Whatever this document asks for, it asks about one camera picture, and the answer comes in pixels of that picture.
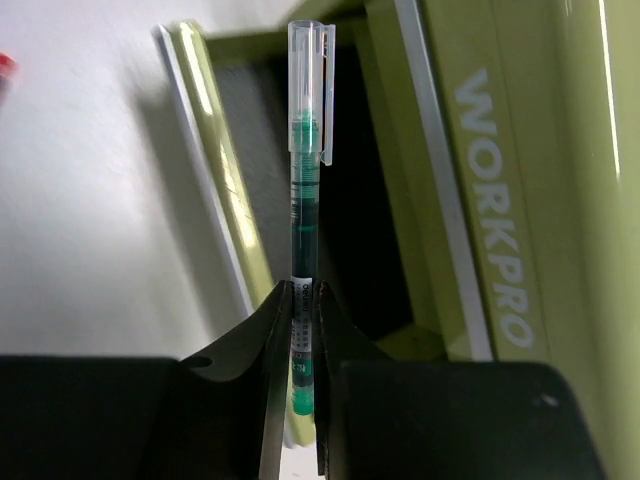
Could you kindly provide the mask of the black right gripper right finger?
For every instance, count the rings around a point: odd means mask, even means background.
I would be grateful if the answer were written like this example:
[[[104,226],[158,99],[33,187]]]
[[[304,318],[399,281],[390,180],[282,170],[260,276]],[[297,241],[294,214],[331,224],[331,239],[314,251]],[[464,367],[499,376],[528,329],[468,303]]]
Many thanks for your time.
[[[327,479],[602,479],[567,381],[528,362],[398,361],[313,293],[319,473]]]

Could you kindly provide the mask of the green drawer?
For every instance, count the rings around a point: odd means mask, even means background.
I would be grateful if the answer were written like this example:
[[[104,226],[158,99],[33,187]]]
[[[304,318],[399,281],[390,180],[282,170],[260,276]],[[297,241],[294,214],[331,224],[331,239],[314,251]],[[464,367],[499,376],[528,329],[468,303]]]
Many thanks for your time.
[[[202,124],[226,127],[211,79],[206,43],[192,25],[159,26],[154,37],[181,104],[181,127],[191,134],[194,166],[212,195],[212,207],[236,280],[234,297],[246,317],[182,364],[188,387],[170,423],[204,445],[235,440],[265,448],[279,444],[294,403],[319,428],[318,445],[362,455],[413,448],[427,438],[425,379],[430,364],[381,349],[342,311],[330,285],[317,276],[320,168],[332,161],[336,36],[347,44],[364,34],[362,21],[335,25],[299,21],[287,31],[252,36],[287,60],[291,97],[305,105],[288,115],[290,151],[290,277],[267,286],[269,269],[236,172],[232,147],[211,150]],[[209,157],[222,169],[216,181]]]
[[[452,360],[551,358],[499,29],[512,1],[369,1],[368,76],[417,323]]]

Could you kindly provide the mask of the green capped clear pen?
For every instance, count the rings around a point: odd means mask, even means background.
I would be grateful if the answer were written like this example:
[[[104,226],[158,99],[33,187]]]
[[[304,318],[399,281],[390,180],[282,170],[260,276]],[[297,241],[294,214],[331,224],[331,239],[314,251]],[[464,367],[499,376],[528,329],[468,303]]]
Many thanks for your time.
[[[315,20],[288,25],[292,408],[314,412],[313,283],[318,268],[320,166],[333,162],[336,26]]]

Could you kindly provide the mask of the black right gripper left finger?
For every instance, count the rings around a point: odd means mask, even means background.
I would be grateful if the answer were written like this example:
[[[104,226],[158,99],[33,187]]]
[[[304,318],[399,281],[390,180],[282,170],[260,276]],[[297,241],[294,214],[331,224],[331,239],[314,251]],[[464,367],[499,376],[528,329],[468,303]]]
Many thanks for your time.
[[[5,356],[5,479],[275,479],[291,288],[191,356]]]

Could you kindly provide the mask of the green bottom drawer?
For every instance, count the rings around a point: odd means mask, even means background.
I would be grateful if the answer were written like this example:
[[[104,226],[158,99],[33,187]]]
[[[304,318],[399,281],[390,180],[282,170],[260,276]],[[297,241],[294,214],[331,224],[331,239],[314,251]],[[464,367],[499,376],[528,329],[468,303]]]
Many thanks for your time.
[[[252,36],[287,60],[291,97],[305,105],[288,115],[290,151],[290,277],[267,286],[269,269],[236,172],[232,147],[211,150],[202,124],[226,127],[211,79],[206,43],[192,25],[159,26],[154,37],[181,104],[181,127],[191,134],[194,166],[212,195],[212,207],[236,280],[234,297],[246,317],[182,364],[188,387],[170,423],[204,445],[235,440],[265,448],[279,444],[294,403],[319,428],[318,445],[362,455],[413,448],[427,438],[425,379],[430,364],[381,349],[342,311],[330,285],[317,276],[320,168],[332,161],[336,36],[347,44],[364,34],[362,21],[335,25],[299,21],[287,31]],[[209,157],[222,169],[216,181]]]

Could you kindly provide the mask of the green top drawer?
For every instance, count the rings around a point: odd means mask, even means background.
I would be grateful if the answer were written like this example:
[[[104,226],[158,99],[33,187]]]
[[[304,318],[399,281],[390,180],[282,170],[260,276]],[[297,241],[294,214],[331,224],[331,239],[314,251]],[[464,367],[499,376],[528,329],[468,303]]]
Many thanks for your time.
[[[499,29],[512,1],[369,1],[368,76],[417,323],[452,360],[551,358]]]

